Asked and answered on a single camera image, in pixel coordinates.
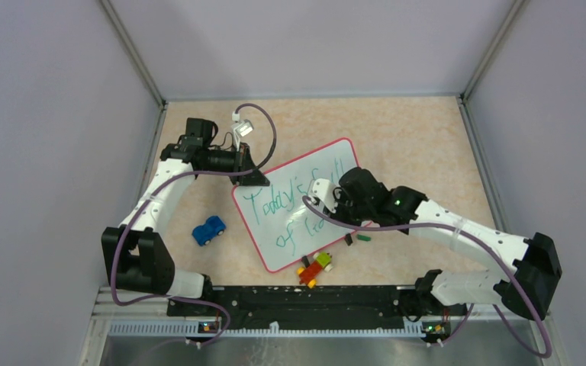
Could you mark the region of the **green marker cap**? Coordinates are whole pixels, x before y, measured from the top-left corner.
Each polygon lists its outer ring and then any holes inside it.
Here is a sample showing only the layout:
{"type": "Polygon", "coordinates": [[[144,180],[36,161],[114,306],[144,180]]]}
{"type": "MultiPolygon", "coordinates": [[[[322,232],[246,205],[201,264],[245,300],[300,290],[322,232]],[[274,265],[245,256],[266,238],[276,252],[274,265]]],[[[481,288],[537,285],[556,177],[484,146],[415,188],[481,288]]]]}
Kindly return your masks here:
{"type": "Polygon", "coordinates": [[[362,235],[362,234],[357,234],[356,238],[359,241],[363,241],[363,242],[371,242],[372,241],[372,238],[370,236],[366,236],[366,235],[362,235]]]}

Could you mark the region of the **pink-framed whiteboard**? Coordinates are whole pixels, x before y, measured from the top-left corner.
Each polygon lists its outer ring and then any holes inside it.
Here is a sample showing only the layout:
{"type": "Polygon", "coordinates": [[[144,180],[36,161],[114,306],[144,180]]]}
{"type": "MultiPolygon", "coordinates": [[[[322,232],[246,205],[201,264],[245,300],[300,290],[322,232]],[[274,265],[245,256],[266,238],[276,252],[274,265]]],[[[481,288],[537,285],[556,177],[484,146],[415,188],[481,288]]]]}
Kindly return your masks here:
{"type": "Polygon", "coordinates": [[[302,198],[311,192],[315,179],[337,183],[358,165],[353,142],[344,137],[268,170],[267,187],[232,190],[233,201],[267,271],[280,271],[344,238],[348,229],[310,212],[302,198]]]}

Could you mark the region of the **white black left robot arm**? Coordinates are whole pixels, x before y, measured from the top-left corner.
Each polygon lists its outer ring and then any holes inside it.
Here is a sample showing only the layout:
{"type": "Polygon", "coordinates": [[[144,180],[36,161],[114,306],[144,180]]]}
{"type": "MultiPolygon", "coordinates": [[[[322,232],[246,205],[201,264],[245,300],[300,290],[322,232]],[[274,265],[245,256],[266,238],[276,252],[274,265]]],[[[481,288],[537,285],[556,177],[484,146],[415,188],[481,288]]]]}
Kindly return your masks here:
{"type": "Polygon", "coordinates": [[[184,297],[196,315],[209,313],[214,295],[204,288],[203,274],[178,270],[162,234],[185,191],[201,174],[230,178],[234,185],[267,186],[269,180],[250,155],[242,138],[253,124],[233,115],[232,145],[214,146],[218,126],[211,120],[190,117],[177,143],[160,154],[155,174],[133,210],[117,226],[101,235],[109,284],[117,290],[184,297]]]}

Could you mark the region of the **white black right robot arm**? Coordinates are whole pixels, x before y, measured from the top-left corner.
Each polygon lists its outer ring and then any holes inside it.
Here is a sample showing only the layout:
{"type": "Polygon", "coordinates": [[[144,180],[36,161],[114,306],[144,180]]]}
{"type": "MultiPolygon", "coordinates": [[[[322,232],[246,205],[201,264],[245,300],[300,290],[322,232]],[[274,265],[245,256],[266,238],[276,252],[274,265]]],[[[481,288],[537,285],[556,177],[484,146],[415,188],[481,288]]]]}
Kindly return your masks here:
{"type": "Polygon", "coordinates": [[[429,271],[417,282],[417,305],[427,314],[459,303],[503,304],[529,320],[545,319],[562,277],[555,242],[546,234],[523,237],[468,220],[406,186],[388,189],[372,173],[350,169],[337,184],[319,179],[311,193],[333,220],[371,221],[422,237],[485,267],[484,271],[429,271]]]}

